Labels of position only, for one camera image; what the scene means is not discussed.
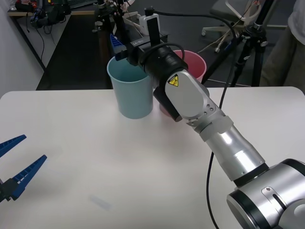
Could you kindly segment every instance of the white table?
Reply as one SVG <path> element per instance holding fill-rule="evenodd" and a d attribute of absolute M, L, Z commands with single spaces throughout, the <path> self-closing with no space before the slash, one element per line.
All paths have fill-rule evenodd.
<path fill-rule="evenodd" d="M 210 89 L 219 102 L 222 89 Z M 212 229 L 205 200 L 210 149 L 160 113 L 123 117 L 113 91 L 11 92 L 0 100 L 0 142 L 28 138 L 0 159 L 2 180 L 48 156 L 17 201 L 0 203 L 1 229 Z M 223 110 L 265 157 L 305 161 L 305 97 L 287 88 L 228 89 Z M 219 227 L 241 228 L 216 162 L 211 203 Z"/>

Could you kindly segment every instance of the yellow warning label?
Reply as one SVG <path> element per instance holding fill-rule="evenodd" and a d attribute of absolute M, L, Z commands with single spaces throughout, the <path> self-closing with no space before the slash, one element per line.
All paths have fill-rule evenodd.
<path fill-rule="evenodd" d="M 175 75 L 172 79 L 168 81 L 170 85 L 178 87 L 178 75 Z"/>

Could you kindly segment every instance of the dark floor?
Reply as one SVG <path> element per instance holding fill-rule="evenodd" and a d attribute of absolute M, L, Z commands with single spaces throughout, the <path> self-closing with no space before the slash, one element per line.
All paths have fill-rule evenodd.
<path fill-rule="evenodd" d="M 141 15 L 144 8 L 153 4 L 154 8 L 164 12 L 179 13 L 209 13 L 216 0 L 136 0 L 129 8 L 129 12 L 138 11 Z M 269 24 L 286 25 L 292 12 L 295 0 L 281 0 Z M 210 44 L 219 33 L 207 32 L 201 36 L 202 27 L 218 26 L 220 23 L 206 18 L 180 18 L 160 16 L 161 30 L 170 33 L 169 41 L 182 45 L 186 50 L 196 52 Z M 101 65 L 99 41 L 96 33 L 92 33 L 94 24 L 93 15 L 71 16 L 70 20 L 57 44 L 56 50 L 48 64 L 51 85 L 46 75 L 41 79 L 37 90 L 74 90 L 74 89 L 107 89 L 105 71 Z M 276 43 L 282 31 L 267 31 L 268 41 Z M 265 58 L 270 54 L 272 47 L 266 48 Z M 214 47 L 201 53 L 208 67 L 213 63 L 217 54 Z M 226 81 L 232 63 L 232 56 L 217 69 L 212 80 Z M 252 79 L 254 58 L 251 57 L 238 83 L 250 85 Z M 207 82 L 207 87 L 223 87 L 222 83 Z"/>

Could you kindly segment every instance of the person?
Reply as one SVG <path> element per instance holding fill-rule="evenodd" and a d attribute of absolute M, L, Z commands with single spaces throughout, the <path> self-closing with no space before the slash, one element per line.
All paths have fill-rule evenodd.
<path fill-rule="evenodd" d="M 260 86 L 293 86 L 305 94 L 305 0 L 296 0 L 288 27 L 263 66 Z"/>

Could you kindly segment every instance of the white wall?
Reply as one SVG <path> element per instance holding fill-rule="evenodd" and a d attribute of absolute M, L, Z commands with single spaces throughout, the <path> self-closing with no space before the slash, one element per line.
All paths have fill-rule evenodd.
<path fill-rule="evenodd" d="M 43 70 L 23 40 L 11 19 L 7 16 L 8 0 L 0 0 L 0 98 L 10 91 L 33 91 L 43 75 Z M 28 23 L 30 33 L 26 31 L 25 17 L 19 19 L 38 55 L 41 55 L 42 40 L 36 30 Z M 57 43 L 66 23 L 53 26 L 53 38 Z M 45 66 L 55 50 L 50 35 L 40 33 L 45 41 L 43 63 Z"/>

